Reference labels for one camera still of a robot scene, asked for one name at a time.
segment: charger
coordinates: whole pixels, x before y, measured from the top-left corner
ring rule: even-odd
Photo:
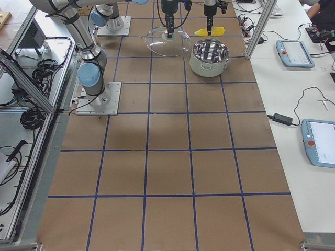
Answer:
[[[281,115],[279,113],[275,113],[274,115],[267,115],[268,118],[272,119],[275,122],[285,124],[287,126],[292,125],[293,119],[290,117],[287,117],[285,115]]]

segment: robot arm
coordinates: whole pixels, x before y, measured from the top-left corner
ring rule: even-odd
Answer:
[[[213,18],[216,15],[216,9],[220,8],[222,14],[227,11],[228,3],[222,0],[204,0],[204,14],[207,17],[207,34],[211,35]]]
[[[178,11],[179,3],[184,3],[187,11],[191,10],[191,0],[162,0],[162,11],[165,13],[167,38],[169,39],[172,39],[175,28],[173,15]]]
[[[86,91],[87,100],[92,106],[108,104],[111,93],[104,83],[104,70],[107,64],[106,53],[94,43],[90,32],[80,19],[77,9],[96,5],[104,13],[101,19],[113,16],[113,5],[121,0],[30,0],[37,9],[48,16],[59,16],[81,51],[84,64],[78,69],[78,79]]]

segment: white table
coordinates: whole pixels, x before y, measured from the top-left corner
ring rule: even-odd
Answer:
[[[239,8],[236,3],[233,4],[235,8]],[[240,5],[245,9],[255,9],[259,2]],[[298,0],[278,0],[277,5],[283,11],[284,18],[270,19],[265,30],[276,31],[287,39],[297,39],[298,26],[310,22],[304,9]],[[257,21],[260,16],[246,14],[253,21]],[[305,27],[300,28],[300,41],[305,43],[309,52],[316,54],[327,51],[325,47],[321,51],[320,45],[312,43]],[[317,86],[327,98],[335,101],[335,82],[329,74],[333,72],[331,55],[313,58],[313,69],[288,69],[283,66],[275,48],[276,41],[281,38],[274,33],[265,34],[269,40],[257,45],[251,63],[268,115],[277,112],[292,117],[293,122],[297,123],[293,110],[303,89],[311,86]],[[318,99],[322,99],[322,96],[316,89],[305,92],[297,109],[300,119],[335,121],[335,106],[328,103],[327,111]],[[300,127],[288,127],[273,121],[270,125],[303,232],[335,233],[335,169],[310,164],[302,143]]]

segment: tablet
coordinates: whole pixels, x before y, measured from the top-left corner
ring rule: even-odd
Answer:
[[[335,122],[304,119],[301,131],[310,162],[315,166],[335,168]]]
[[[276,48],[286,67],[313,68],[315,66],[302,41],[278,40]]]

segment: stainless steel pot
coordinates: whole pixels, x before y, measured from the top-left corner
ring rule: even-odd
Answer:
[[[200,40],[193,45],[189,64],[202,77],[220,75],[229,63],[228,47],[216,38]]]

